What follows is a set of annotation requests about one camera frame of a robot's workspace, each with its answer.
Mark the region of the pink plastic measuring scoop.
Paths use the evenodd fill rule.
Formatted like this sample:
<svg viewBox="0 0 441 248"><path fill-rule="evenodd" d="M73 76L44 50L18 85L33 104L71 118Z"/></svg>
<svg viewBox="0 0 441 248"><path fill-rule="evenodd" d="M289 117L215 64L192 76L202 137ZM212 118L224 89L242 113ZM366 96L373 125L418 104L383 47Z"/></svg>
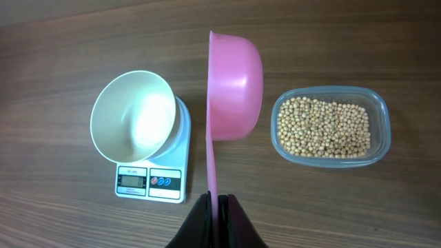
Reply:
<svg viewBox="0 0 441 248"><path fill-rule="evenodd" d="M263 65L249 40L209 33L206 157L213 245L220 246L214 141L238 140L255 127L263 102Z"/></svg>

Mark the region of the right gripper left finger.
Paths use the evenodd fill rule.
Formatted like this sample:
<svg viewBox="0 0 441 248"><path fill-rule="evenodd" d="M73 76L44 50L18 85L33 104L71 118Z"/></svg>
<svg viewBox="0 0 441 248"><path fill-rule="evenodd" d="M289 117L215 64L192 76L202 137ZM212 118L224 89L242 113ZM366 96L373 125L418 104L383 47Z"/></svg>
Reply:
<svg viewBox="0 0 441 248"><path fill-rule="evenodd" d="M165 248L210 248L212 204L210 192L200 195L187 218Z"/></svg>

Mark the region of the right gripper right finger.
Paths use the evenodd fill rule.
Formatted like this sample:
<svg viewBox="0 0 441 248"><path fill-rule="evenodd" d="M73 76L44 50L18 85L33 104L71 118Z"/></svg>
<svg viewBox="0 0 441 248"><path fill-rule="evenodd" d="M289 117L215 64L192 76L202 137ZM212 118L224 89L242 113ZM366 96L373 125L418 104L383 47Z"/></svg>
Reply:
<svg viewBox="0 0 441 248"><path fill-rule="evenodd" d="M220 195L219 247L268 248L233 194Z"/></svg>

